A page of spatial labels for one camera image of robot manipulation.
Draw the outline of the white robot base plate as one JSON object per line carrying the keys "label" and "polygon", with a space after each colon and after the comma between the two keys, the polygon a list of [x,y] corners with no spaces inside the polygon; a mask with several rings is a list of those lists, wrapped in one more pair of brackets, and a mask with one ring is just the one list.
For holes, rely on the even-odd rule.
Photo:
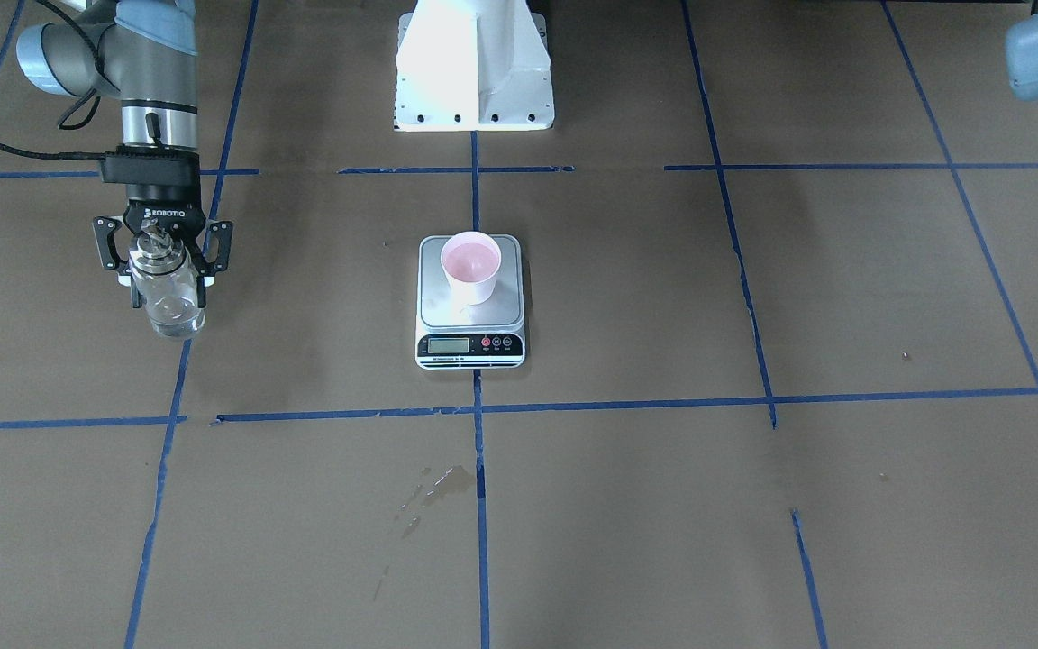
{"label": "white robot base plate", "polygon": [[399,17],[398,131],[531,132],[555,119],[547,21],[527,1],[419,1]]}

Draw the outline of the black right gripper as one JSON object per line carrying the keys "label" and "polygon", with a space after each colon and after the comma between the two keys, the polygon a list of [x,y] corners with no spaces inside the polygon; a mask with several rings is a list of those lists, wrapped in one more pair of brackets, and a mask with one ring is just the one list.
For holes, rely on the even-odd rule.
{"label": "black right gripper", "polygon": [[[133,283],[131,263],[119,253],[116,237],[126,227],[133,234],[140,233],[144,219],[155,219],[161,229],[180,238],[186,246],[197,246],[206,225],[199,156],[185,148],[120,145],[104,153],[100,177],[104,182],[126,187],[128,200],[120,219],[92,218],[100,266],[114,272],[118,282],[129,290],[132,308],[140,309],[141,292]],[[233,234],[231,221],[213,221],[207,225],[207,246],[214,256],[207,256],[202,250],[196,255],[202,290],[212,287],[215,276],[230,267]]]}

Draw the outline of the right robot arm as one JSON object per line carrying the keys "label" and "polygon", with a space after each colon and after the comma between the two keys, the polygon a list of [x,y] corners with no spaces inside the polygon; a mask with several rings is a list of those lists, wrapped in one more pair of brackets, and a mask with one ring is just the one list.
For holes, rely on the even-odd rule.
{"label": "right robot arm", "polygon": [[207,227],[198,155],[196,5],[193,1],[92,1],[78,16],[30,26],[15,46],[18,66],[35,87],[75,98],[111,97],[121,107],[122,137],[97,156],[104,182],[126,188],[119,217],[92,223],[100,263],[132,285],[131,262],[115,245],[118,229],[140,237],[152,221],[168,250],[190,264],[197,304],[226,271],[233,227],[215,229],[218,253],[199,251]]}

